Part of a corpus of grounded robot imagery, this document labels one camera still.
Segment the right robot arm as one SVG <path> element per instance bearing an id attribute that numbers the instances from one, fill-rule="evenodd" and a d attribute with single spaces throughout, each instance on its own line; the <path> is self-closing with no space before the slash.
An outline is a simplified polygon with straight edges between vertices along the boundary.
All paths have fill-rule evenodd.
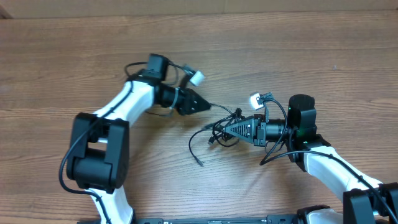
<path id="1" fill-rule="evenodd" d="M 327 186 L 343 204 L 338 213 L 326 205 L 301 208 L 294 215 L 267 217 L 267 223 L 397 223 L 397 183 L 384 184 L 344 160 L 317 132 L 315 100 L 298 94 L 289 99 L 283 119 L 254 114 L 224 127 L 223 131 L 254 146 L 284 142 L 285 153 L 269 153 L 260 164 L 289 157 L 298 167 Z"/>

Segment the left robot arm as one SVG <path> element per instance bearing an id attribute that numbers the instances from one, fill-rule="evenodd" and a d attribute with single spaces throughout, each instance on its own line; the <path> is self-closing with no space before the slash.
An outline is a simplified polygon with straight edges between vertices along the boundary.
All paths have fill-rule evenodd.
<path id="1" fill-rule="evenodd" d="M 58 170 L 67 192 L 88 195 L 99 212 L 98 223 L 133 223 L 124 182 L 129 168 L 129 130 L 153 105 L 185 116 L 211 108 L 188 84 L 205 78 L 199 70 L 179 66 L 167 57 L 150 54 L 143 68 L 127 73 L 123 89 L 94 113 L 75 116 L 70 146 Z"/>

